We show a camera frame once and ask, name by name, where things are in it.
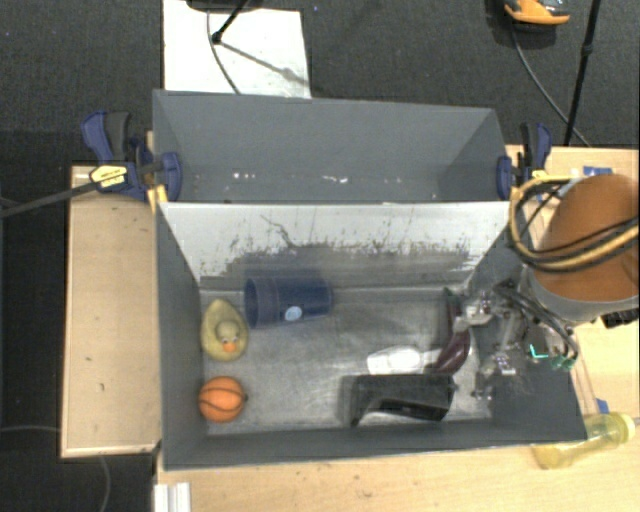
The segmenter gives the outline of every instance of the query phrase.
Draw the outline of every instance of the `black floor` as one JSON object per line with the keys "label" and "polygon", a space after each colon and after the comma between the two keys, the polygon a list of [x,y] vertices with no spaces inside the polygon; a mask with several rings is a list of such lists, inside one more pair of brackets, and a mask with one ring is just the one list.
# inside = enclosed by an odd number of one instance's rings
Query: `black floor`
{"label": "black floor", "polygon": [[[513,49],[502,15],[468,0],[265,0],[303,11],[312,93],[488,106],[507,142],[521,121],[564,125]],[[555,34],[520,34],[531,66],[569,109],[590,2]],[[78,125],[97,110],[128,110],[151,126],[162,85],[160,0],[3,2],[0,14],[0,187],[17,201],[68,186],[91,157]],[[593,145],[638,147],[640,4],[603,3],[578,129]],[[2,426],[59,426],[65,293],[63,205],[4,223]],[[56,435],[0,434],[0,510],[99,510],[98,461],[61,463]],[[151,459],[109,458],[107,510],[149,507]]]}

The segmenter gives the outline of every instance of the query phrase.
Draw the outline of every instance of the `orange sphere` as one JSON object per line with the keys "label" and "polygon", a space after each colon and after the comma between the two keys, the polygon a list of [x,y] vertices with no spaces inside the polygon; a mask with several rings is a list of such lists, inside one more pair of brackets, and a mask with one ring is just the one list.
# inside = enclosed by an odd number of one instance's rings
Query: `orange sphere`
{"label": "orange sphere", "polygon": [[240,383],[231,377],[215,377],[206,382],[198,395],[200,412],[209,421],[233,421],[247,399]]}

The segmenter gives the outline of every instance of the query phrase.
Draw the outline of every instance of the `yellow rubber duck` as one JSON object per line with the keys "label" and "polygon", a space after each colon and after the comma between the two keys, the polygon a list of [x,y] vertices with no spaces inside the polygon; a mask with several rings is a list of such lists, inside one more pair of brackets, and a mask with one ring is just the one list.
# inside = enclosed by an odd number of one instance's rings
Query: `yellow rubber duck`
{"label": "yellow rubber duck", "polygon": [[216,299],[202,318],[200,341],[204,351],[216,361],[234,361],[247,348],[249,329],[229,301]]}

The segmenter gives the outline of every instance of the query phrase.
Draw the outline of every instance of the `blue cup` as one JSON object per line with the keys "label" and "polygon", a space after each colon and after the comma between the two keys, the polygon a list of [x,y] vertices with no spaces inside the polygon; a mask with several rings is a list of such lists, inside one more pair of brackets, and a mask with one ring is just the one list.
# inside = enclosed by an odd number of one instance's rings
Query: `blue cup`
{"label": "blue cup", "polygon": [[244,287],[249,327],[298,322],[328,315],[333,296],[318,277],[252,277]]}

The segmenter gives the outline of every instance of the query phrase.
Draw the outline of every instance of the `blue clamp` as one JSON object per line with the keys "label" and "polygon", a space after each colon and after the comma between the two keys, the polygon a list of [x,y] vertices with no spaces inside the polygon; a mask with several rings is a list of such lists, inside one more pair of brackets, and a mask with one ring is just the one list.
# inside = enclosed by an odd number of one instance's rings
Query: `blue clamp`
{"label": "blue clamp", "polygon": [[600,414],[609,414],[609,403],[606,400],[601,400],[596,397],[596,403],[598,404],[598,412]]}
{"label": "blue clamp", "polygon": [[593,167],[591,165],[585,165],[582,167],[582,173],[585,176],[598,176],[600,174],[613,174],[611,167]]}
{"label": "blue clamp", "polygon": [[542,123],[537,123],[535,129],[527,124],[520,125],[524,153],[518,153],[518,166],[514,168],[513,161],[508,156],[498,159],[496,168],[496,189],[498,197],[509,199],[511,187],[519,187],[531,179],[533,171],[544,169],[547,157],[551,154],[551,132]]}
{"label": "blue clamp", "polygon": [[143,179],[153,174],[154,184],[164,184],[167,197],[176,201],[182,188],[182,167],[177,153],[164,153],[159,162],[142,139],[129,138],[128,112],[99,110],[89,115],[80,125],[85,145],[91,149],[100,165],[115,164],[113,169],[92,173],[96,189],[103,193],[119,193],[139,201],[147,200],[147,190],[153,185]]}

